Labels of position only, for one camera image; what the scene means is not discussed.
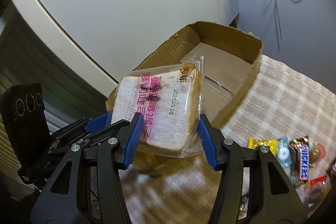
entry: candy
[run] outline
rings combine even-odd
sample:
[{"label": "candy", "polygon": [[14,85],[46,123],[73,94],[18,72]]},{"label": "candy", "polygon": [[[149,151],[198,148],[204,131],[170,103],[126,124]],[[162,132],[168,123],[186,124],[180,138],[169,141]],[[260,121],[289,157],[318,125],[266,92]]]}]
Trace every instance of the candy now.
[{"label": "candy", "polygon": [[327,174],[330,177],[331,183],[334,183],[336,181],[336,159],[333,160]]},{"label": "candy", "polygon": [[315,167],[318,163],[326,157],[326,150],[318,142],[309,141],[309,165]]},{"label": "candy", "polygon": [[283,136],[279,140],[277,148],[277,159],[282,168],[289,167],[292,164],[287,136]]},{"label": "candy", "polygon": [[308,136],[293,139],[289,143],[292,159],[298,173],[298,184],[308,180],[309,172],[309,139]]},{"label": "candy", "polygon": [[255,138],[249,139],[248,148],[258,149],[260,146],[267,146],[274,156],[277,155],[278,140],[258,140]]}]

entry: brand logo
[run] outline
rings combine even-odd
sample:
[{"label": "brand logo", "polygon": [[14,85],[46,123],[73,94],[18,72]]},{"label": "brand logo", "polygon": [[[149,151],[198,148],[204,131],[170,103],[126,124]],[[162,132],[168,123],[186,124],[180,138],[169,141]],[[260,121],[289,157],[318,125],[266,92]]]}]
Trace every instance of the brand logo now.
[{"label": "brand logo", "polygon": [[309,148],[307,145],[298,145],[297,146],[300,152],[300,180],[308,179],[308,170],[309,170]]},{"label": "brand logo", "polygon": [[26,176],[22,176],[22,178],[23,178],[25,181],[28,181],[28,180],[29,180],[29,178],[26,177]]},{"label": "brand logo", "polygon": [[183,67],[180,69],[178,73],[178,77],[176,79],[176,82],[180,83],[186,83],[188,75],[191,74],[191,72],[196,69],[195,64],[193,63],[186,63],[183,65]]}]

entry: white wall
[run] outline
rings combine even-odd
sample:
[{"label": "white wall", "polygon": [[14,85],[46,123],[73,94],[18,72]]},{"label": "white wall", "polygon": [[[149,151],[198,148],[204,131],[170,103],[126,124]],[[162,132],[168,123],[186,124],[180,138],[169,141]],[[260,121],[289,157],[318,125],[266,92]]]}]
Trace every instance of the white wall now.
[{"label": "white wall", "polygon": [[262,39],[265,55],[336,93],[336,0],[239,0],[239,13],[239,29]]}]

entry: yellow candy wrapper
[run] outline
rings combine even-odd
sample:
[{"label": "yellow candy wrapper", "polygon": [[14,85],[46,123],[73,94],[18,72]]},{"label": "yellow candy wrapper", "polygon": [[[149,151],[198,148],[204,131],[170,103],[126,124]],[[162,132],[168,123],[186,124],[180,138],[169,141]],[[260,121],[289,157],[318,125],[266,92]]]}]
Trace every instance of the yellow candy wrapper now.
[{"label": "yellow candy wrapper", "polygon": [[278,140],[258,140],[249,138],[248,148],[258,149],[260,146],[267,146],[274,156],[277,155]]}]

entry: plastic bag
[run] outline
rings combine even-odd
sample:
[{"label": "plastic bag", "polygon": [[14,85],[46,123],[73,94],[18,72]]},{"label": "plastic bag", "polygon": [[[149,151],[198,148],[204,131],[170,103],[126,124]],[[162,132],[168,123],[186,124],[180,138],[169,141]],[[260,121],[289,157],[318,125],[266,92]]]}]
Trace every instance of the plastic bag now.
[{"label": "plastic bag", "polygon": [[310,216],[322,203],[331,188],[330,179],[327,175],[310,180],[305,185],[304,205],[308,209]]},{"label": "plastic bag", "polygon": [[117,87],[111,124],[144,117],[138,150],[168,157],[186,157],[202,150],[197,128],[202,108],[204,59],[135,70]]}]

